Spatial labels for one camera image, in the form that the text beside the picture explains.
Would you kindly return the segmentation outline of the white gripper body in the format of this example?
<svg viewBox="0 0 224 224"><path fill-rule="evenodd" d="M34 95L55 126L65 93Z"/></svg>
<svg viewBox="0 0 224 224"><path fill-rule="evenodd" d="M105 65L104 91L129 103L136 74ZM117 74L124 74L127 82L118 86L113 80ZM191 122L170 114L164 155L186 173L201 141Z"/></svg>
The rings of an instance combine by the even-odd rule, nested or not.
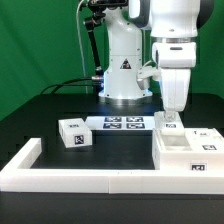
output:
<svg viewBox="0 0 224 224"><path fill-rule="evenodd" d="M191 70L162 69L160 90L163 107L168 112L181 112L187 102Z"/></svg>

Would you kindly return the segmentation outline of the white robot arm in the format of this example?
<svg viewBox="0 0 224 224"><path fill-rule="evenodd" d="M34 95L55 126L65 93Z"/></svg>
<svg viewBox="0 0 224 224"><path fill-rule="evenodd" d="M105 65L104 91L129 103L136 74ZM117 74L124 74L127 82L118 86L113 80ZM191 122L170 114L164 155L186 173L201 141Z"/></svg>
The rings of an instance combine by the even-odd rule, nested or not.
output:
<svg viewBox="0 0 224 224"><path fill-rule="evenodd" d="M125 10L109 6L105 23L109 67L99 97L106 102L136 103L152 96L150 79L159 83L163 116L173 121L186 106L196 37L215 0L128 0Z"/></svg>

